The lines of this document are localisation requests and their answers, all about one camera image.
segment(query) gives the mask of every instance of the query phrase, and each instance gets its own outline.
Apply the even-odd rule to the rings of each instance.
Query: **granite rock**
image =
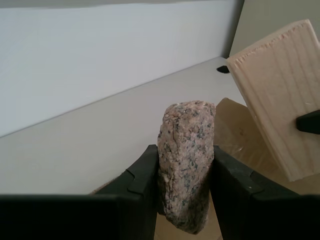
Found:
[[[191,234],[208,221],[215,114],[209,102],[173,104],[164,113],[158,135],[159,213]]]

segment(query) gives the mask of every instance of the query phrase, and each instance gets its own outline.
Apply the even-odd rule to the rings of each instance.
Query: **light wood board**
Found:
[[[276,163],[290,181],[320,172],[320,135],[295,119],[320,109],[320,47],[309,20],[229,57],[227,65]]]

